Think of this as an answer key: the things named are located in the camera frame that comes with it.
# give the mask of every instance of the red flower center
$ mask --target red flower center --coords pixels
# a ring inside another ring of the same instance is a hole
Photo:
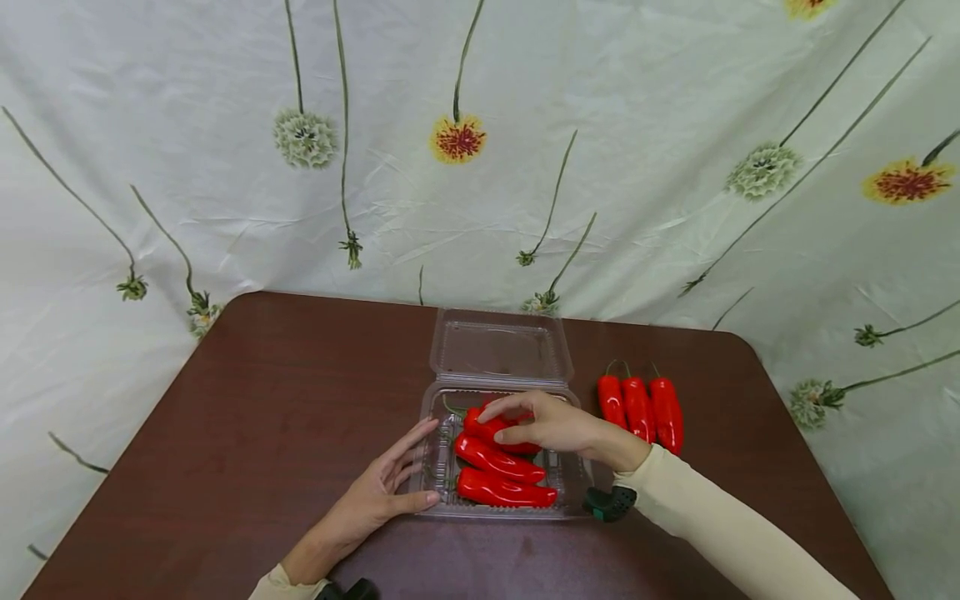
[[[437,134],[437,145],[445,155],[463,158],[480,152],[480,143],[486,136],[486,133],[478,132],[466,123],[454,124]]]
[[[940,181],[936,173],[914,168],[887,171],[876,180],[876,189],[884,197],[902,200],[922,200],[945,187],[950,184]]]

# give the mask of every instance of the left hand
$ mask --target left hand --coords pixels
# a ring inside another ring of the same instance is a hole
[[[433,491],[396,494],[410,475],[420,470],[417,444],[439,424],[436,419],[420,421],[370,463],[281,562],[292,584],[317,583],[387,521],[425,511],[440,501]]]

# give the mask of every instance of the black device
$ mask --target black device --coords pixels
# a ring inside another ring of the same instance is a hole
[[[597,520],[613,523],[629,513],[635,502],[636,492],[630,488],[613,486],[610,492],[589,488],[584,498],[584,510]]]
[[[360,579],[353,587],[344,592],[340,586],[330,582],[315,600],[379,600],[380,592],[369,579]]]

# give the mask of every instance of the hand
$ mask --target hand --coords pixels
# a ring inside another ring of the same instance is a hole
[[[532,412],[534,421],[497,432],[494,439],[499,444],[529,442],[558,452],[576,452],[622,472],[639,468],[650,453],[650,445],[629,431],[540,390],[494,400],[478,420],[487,422],[517,411]]]
[[[420,456],[415,447],[438,424],[436,419],[420,421],[370,463],[347,493],[280,563],[291,584],[319,582],[387,521],[425,511],[440,501],[436,492],[396,495],[397,488],[420,470]]]

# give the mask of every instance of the long sleeve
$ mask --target long sleeve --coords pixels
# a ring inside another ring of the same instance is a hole
[[[659,445],[635,472],[617,473],[616,485],[754,600],[856,598],[773,523]]]
[[[327,583],[322,579],[312,586],[292,586],[286,571],[278,564],[260,578],[250,600],[314,600]]]

